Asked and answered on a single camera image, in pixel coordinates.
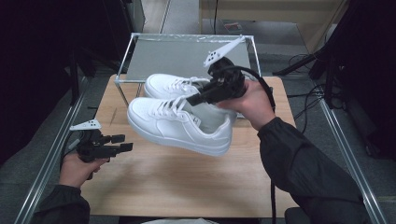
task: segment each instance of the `shoe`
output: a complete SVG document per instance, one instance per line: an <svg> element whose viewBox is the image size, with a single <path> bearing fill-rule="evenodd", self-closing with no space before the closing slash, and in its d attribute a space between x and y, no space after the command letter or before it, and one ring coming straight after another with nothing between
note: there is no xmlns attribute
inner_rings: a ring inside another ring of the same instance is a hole
<svg viewBox="0 0 396 224"><path fill-rule="evenodd" d="M138 97L128 106L128 121L150 142L221 156L230 147L233 122L208 103L191 106L185 96L173 100Z"/></svg>
<svg viewBox="0 0 396 224"><path fill-rule="evenodd" d="M209 83L202 77L176 77L166 74L153 74L145 82L145 95L157 99L175 99L178 96L191 96L198 93L198 88Z"/></svg>

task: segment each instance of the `hand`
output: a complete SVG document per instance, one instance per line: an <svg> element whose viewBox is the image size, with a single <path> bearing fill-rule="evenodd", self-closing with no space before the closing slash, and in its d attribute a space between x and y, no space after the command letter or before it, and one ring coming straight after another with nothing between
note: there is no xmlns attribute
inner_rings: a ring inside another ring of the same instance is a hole
<svg viewBox="0 0 396 224"><path fill-rule="evenodd" d="M241 113L258 131L276 115L260 82L245 80L245 88L247 91L242 97L218 102L217 106Z"/></svg>
<svg viewBox="0 0 396 224"><path fill-rule="evenodd" d="M92 172L98 172L100 166L107 161L108 158L98 159L92 162L83 162L79 159L77 153L67 155L64 157L59 184L79 189L87 180L88 176L90 176Z"/></svg>

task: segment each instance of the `black jacket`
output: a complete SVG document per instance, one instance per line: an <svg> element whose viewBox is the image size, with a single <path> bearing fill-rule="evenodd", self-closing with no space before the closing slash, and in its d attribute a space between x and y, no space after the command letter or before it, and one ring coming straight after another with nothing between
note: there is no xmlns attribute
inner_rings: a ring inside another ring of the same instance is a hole
<svg viewBox="0 0 396 224"><path fill-rule="evenodd" d="M258 136L266 172L278 188L290 193L312 223L370 223L355 181L298 130L275 118ZM80 193L56 186L32 223L89 223L90 207Z"/></svg>

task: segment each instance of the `wooden tabletop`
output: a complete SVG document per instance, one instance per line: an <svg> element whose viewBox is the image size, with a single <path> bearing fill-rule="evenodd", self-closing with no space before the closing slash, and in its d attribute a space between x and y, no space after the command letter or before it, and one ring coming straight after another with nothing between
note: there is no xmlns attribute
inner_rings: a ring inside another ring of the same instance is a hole
<svg viewBox="0 0 396 224"><path fill-rule="evenodd" d="M127 106L109 80L96 118L103 135L125 134L131 152L102 166L82 187L92 215L144 217L270 217L270 178L262 166L257 131L245 119L233 126L233 141L221 157L150 143L134 132ZM274 88L276 115L294 125L279 77L266 77ZM134 83L121 84L130 102ZM278 217L296 206L287 192L276 190Z"/></svg>

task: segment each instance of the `gray carpet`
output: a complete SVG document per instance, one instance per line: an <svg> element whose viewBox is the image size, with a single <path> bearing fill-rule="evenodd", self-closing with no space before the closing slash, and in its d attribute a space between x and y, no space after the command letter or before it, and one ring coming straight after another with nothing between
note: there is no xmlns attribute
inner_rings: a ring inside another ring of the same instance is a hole
<svg viewBox="0 0 396 224"><path fill-rule="evenodd" d="M167 34L198 34L197 3L196 0L171 1L163 32ZM255 40L258 43L260 67L265 76L271 76L272 72L289 66L293 55L306 53L298 30L291 24L275 26L271 22L252 21L241 21L241 24L244 28L244 35L255 35ZM212 27L213 21L205 20L203 34L212 34ZM228 34L221 22L218 22L217 28L218 34ZM95 111L88 107L99 106L107 81L114 74L113 71L100 64L97 64L97 67L98 74L91 81L87 97L75 123L92 118ZM287 94L307 93L312 89L314 85L306 73L309 65L307 67L299 69L299 72L293 72L286 77L282 77ZM41 125L31 143L0 167L1 223L14 222L22 207L27 190L35 180L41 164L51 148L53 139L62 125L70 100L71 94L69 92ZM304 109L304 97L290 98L290 107L293 115L302 111ZM344 110L336 110L335 114L389 223L396 223L396 178L394 177L396 162L375 160L367 156L365 145L361 141L348 113ZM297 119L296 125L301 130L304 126L304 117ZM340 147L333 137L329 123L319 105L308 111L305 135L327 156L347 170ZM57 183L59 174L57 168L56 165L43 192L43 197L48 195L53 185ZM92 216L91 223L118 223L118 218ZM263 219L262 223L270 223L270 219ZM284 223L284 219L279 218L278 223Z"/></svg>

